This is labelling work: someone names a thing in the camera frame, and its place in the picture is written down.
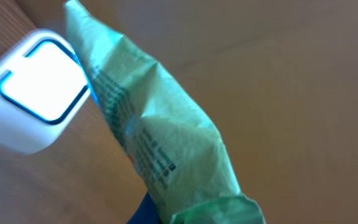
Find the light blue snack packet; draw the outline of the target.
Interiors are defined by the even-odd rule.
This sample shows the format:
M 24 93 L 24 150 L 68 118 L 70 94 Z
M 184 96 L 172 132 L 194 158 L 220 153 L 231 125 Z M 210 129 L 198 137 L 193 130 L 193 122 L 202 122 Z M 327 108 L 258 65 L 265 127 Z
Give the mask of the light blue snack packet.
M 161 222 L 264 223 L 217 127 L 163 65 L 80 2 L 64 7 L 67 39 Z

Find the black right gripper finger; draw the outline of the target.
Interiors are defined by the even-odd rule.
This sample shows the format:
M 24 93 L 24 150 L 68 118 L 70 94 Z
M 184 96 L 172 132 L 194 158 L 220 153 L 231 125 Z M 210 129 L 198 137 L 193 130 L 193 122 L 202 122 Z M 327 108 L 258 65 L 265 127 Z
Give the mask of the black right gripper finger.
M 148 192 L 127 224 L 161 224 L 155 204 Z

